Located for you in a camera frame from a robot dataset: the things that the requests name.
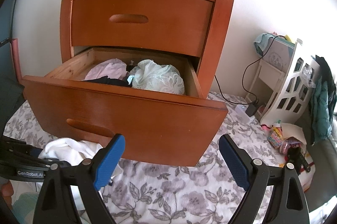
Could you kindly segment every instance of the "white cloth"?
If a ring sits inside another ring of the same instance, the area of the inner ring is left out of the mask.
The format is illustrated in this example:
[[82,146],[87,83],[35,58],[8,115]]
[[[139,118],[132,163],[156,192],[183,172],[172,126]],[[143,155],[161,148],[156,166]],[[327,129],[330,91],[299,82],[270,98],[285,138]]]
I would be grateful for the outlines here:
[[179,95],[185,93],[184,81],[172,65],[158,65],[153,60],[142,60],[131,70],[130,76],[133,75],[133,88]]
[[[99,143],[84,140],[76,141],[71,138],[59,138],[49,142],[40,153],[39,158],[58,158],[59,160],[69,162],[72,166],[76,166],[85,158],[93,158],[98,150],[102,148]],[[122,172],[122,169],[117,165],[112,177],[120,175]],[[40,191],[42,184],[42,182],[36,183],[38,191]],[[71,192],[77,210],[84,210],[85,207],[80,196],[79,188],[77,186],[71,186]]]
[[109,59],[92,68],[84,80],[99,79],[103,76],[122,80],[126,76],[126,64],[117,58]]

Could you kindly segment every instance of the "drawer handle cutout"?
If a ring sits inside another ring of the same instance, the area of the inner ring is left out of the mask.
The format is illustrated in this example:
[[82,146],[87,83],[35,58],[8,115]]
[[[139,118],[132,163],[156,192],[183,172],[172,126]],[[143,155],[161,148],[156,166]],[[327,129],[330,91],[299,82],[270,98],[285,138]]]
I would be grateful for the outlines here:
[[148,23],[149,18],[145,15],[118,14],[109,19],[114,23]]
[[73,120],[71,118],[67,119],[67,123],[69,126],[75,129],[86,131],[88,133],[92,133],[92,134],[96,134],[96,135],[100,135],[104,137],[113,137],[115,135],[111,130],[107,128],[88,124],[88,123],[77,121],[77,120]]

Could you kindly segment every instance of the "floral bedspread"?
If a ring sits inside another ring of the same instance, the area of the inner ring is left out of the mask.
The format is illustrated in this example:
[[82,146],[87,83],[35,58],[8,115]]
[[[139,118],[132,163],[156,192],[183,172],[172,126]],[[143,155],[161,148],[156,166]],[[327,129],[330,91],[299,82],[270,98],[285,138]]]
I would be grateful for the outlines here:
[[[234,102],[240,97],[225,95]],[[218,93],[208,99],[223,101]],[[112,186],[102,188],[103,200],[117,224],[215,224],[227,223],[239,205],[244,190],[233,180],[219,152],[218,140],[230,134],[235,143],[252,158],[278,166],[284,157],[267,141],[258,121],[240,123],[235,105],[227,103],[229,113],[218,133],[195,167],[166,166],[121,159],[123,174]],[[56,137],[44,132],[28,102],[7,123],[4,135],[43,148]],[[255,223],[262,223],[271,196],[268,187]]]

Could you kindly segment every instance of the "sticker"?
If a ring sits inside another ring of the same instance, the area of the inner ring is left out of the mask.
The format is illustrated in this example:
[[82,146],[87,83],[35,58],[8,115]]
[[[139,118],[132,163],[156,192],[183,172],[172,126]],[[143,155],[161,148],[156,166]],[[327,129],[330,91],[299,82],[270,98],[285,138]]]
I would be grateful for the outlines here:
[[273,65],[275,68],[280,71],[283,70],[284,64],[281,56],[278,53],[272,52],[269,56],[269,64]]
[[18,176],[23,177],[44,178],[43,171],[38,170],[17,169],[16,173]]

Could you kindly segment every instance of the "closed drawer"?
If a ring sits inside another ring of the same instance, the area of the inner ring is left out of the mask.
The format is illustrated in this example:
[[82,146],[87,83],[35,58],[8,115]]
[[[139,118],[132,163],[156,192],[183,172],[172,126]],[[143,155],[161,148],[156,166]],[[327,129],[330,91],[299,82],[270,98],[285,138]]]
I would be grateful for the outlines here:
[[[96,63],[113,57],[176,66],[186,95],[79,81]],[[225,103],[199,98],[198,80],[186,59],[158,53],[91,48],[45,77],[25,76],[23,84],[46,132],[103,146],[120,133],[126,139],[123,158],[157,164],[194,166],[228,112]]]
[[261,70],[258,77],[267,84],[273,91],[279,91],[277,83],[283,81],[285,73],[267,63],[263,59],[260,60]]
[[71,44],[201,57],[212,6],[207,0],[73,0]]

